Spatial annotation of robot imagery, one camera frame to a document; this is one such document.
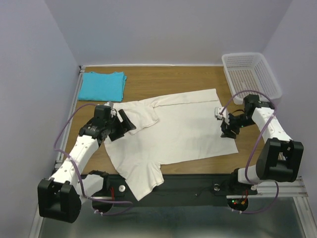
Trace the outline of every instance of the folded blue towel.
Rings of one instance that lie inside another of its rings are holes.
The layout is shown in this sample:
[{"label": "folded blue towel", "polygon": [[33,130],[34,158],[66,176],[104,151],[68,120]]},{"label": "folded blue towel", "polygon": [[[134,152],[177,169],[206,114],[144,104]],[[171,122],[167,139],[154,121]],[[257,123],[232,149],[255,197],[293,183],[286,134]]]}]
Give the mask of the folded blue towel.
[{"label": "folded blue towel", "polygon": [[124,72],[84,73],[78,100],[121,102],[126,79]]}]

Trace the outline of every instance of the wooden table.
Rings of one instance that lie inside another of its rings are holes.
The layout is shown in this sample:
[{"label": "wooden table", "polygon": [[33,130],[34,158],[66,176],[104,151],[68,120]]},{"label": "wooden table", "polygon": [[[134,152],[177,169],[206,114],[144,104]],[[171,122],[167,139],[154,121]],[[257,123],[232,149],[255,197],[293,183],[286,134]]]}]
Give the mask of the wooden table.
[{"label": "wooden table", "polygon": [[[88,67],[86,72],[112,73],[124,71],[127,81],[124,90],[123,102],[138,101],[146,98],[197,91],[215,88],[224,105],[231,97],[230,90],[223,73],[223,67]],[[88,103],[78,101],[76,107]],[[242,109],[233,102],[229,105],[230,112]],[[75,115],[70,129],[66,151],[70,152],[75,144],[79,129],[93,116],[94,107],[84,107]],[[243,128],[236,139],[239,153],[211,157],[201,160],[182,162],[171,165],[162,165],[163,174],[229,174],[235,168],[245,167],[252,147],[259,135],[256,125]],[[252,159],[253,165],[261,149],[259,144]],[[117,174],[105,147],[102,145],[91,157],[83,174],[91,170],[106,171]]]}]

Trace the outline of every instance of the metal floor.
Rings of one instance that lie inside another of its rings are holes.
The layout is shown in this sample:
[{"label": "metal floor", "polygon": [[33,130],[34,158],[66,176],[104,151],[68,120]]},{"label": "metal floor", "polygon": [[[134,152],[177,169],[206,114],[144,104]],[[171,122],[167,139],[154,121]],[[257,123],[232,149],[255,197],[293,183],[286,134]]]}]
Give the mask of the metal floor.
[{"label": "metal floor", "polygon": [[[248,210],[267,206],[272,198],[249,199]],[[119,216],[95,215],[83,205],[73,224],[44,219],[41,238],[303,238],[292,198],[279,198],[268,211],[239,215],[223,207],[133,208]]]}]

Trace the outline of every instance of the lavender wall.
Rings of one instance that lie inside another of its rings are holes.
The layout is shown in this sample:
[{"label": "lavender wall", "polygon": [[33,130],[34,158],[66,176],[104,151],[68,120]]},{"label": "lavender wall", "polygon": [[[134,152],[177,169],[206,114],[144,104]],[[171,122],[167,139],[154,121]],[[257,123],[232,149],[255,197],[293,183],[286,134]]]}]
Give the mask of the lavender wall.
[{"label": "lavender wall", "polygon": [[291,0],[46,0],[77,62],[217,64],[262,52]]},{"label": "lavender wall", "polygon": [[264,55],[283,90],[278,118],[305,147],[300,173],[317,219],[317,1],[293,0]]},{"label": "lavender wall", "polygon": [[28,237],[77,63],[43,0],[0,3],[0,237]]}]

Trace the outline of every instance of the laundry basket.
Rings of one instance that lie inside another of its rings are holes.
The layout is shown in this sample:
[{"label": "laundry basket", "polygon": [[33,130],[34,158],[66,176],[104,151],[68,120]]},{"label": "laundry basket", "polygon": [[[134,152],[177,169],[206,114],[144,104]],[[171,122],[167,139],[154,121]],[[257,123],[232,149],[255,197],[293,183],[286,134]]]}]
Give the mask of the laundry basket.
[{"label": "laundry basket", "polygon": [[[251,89],[264,93],[270,99],[278,99],[282,96],[282,91],[262,54],[226,54],[222,56],[222,62],[232,95]],[[243,104],[243,98],[249,94],[256,93],[241,93],[233,99],[234,103]],[[260,100],[267,102],[262,95],[260,95]]]}]

